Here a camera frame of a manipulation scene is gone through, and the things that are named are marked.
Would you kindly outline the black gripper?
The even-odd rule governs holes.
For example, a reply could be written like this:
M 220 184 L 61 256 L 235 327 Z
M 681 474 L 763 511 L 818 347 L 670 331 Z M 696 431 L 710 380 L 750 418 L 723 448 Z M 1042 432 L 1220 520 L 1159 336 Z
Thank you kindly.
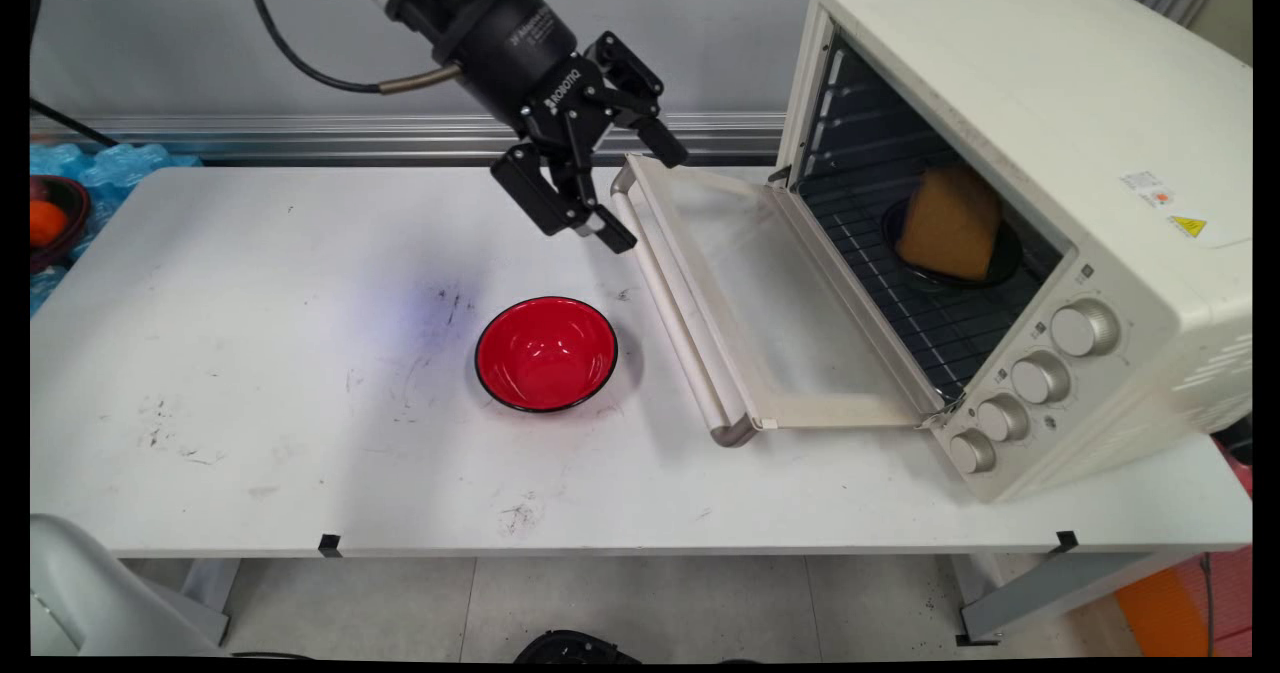
M 428 38 L 434 61 L 458 67 L 462 88 L 515 132 L 492 177 L 543 234 L 571 228 L 617 255 L 635 248 L 596 194 L 599 141 L 613 123 L 666 168 L 689 152 L 660 120 L 666 84 L 614 31 L 580 47 L 545 0 L 385 0 L 385 12 Z

